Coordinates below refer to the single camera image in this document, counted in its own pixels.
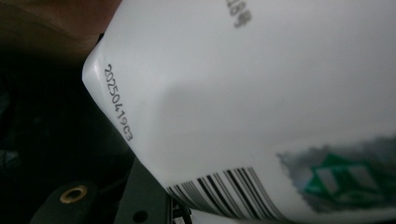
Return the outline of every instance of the green and white logo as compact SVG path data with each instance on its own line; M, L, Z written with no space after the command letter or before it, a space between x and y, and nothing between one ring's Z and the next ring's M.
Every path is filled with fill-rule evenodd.
M396 207L396 136L278 154L313 210Z
M333 203L370 207L396 193L396 178L364 161L329 154L311 171L314 176L304 191Z

